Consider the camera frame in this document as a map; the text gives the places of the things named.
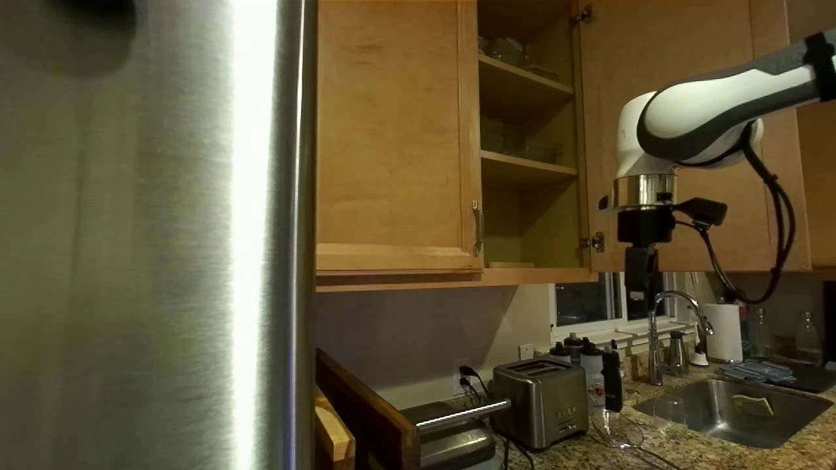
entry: kitchen counter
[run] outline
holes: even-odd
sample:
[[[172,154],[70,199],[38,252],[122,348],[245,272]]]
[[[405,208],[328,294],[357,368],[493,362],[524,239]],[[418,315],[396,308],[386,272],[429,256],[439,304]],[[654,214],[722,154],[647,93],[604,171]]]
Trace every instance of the kitchen counter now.
[[[614,421],[614,434],[626,436],[633,447],[643,449],[616,449],[599,434],[560,440],[545,451],[530,451],[537,470],[552,466],[836,466],[836,404],[818,414],[806,429],[793,434],[779,449],[750,449],[722,438],[707,438],[684,426],[650,417],[637,412],[633,404],[644,402],[667,388],[678,388],[684,383],[707,379],[718,370],[689,370],[682,379],[667,379],[663,385],[650,385],[633,380],[626,383],[626,402],[621,414]],[[820,396],[836,402],[836,385]],[[528,470],[528,460],[511,451],[511,470]]]

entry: refrigerator door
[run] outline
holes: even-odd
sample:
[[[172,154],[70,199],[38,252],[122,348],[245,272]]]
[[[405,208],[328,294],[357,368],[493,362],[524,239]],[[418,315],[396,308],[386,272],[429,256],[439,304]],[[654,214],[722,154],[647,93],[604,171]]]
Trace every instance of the refrigerator door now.
[[[311,466],[311,0],[0,0],[0,466]]]

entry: toaster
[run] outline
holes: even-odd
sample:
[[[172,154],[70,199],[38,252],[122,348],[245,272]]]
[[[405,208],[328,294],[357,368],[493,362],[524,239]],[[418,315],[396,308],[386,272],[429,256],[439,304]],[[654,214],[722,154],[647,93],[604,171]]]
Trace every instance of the toaster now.
[[[493,429],[528,449],[545,449],[588,431],[588,392],[580,368],[554,358],[497,365],[488,388],[493,400],[511,400],[510,410],[490,417]]]

